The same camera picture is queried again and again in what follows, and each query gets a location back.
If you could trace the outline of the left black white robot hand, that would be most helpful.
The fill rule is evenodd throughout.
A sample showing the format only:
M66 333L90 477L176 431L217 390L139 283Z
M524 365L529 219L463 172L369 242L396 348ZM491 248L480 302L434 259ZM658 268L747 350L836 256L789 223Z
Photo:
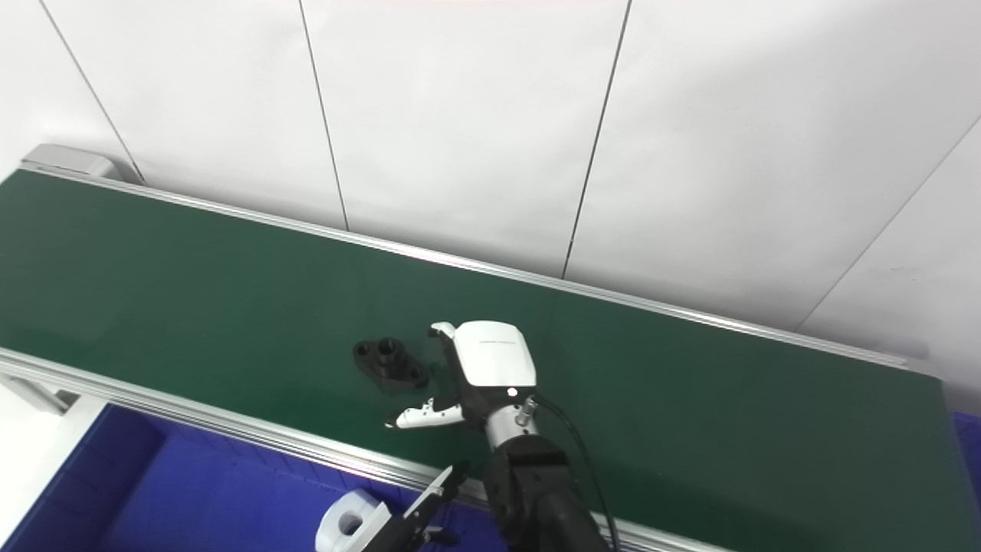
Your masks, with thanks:
M458 535L432 525L431 521L442 506L458 496L469 467L469 461L461 461L446 468L401 514L393 514L385 503L379 503L363 518L348 550L417 551L428 543L448 547L458 545Z

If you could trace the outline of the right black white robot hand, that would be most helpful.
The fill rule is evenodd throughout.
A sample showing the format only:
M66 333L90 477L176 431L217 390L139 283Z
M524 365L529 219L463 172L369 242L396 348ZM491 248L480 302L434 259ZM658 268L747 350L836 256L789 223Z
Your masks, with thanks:
M388 429L421 429L465 423L484 431L505 416L523 431L535 409L536 367L528 343L512 324L473 320L456 327L432 323L441 343L453 393L410 406L385 421Z

